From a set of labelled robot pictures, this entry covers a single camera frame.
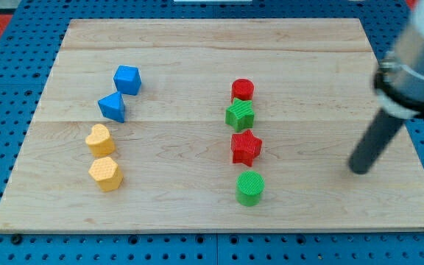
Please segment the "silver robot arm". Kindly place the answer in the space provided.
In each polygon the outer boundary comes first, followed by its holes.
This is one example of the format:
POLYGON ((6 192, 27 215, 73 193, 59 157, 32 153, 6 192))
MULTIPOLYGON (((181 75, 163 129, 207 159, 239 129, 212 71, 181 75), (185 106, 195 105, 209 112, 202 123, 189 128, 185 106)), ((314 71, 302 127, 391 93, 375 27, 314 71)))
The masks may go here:
POLYGON ((424 0, 379 62, 374 89, 387 115, 424 119, 424 0))

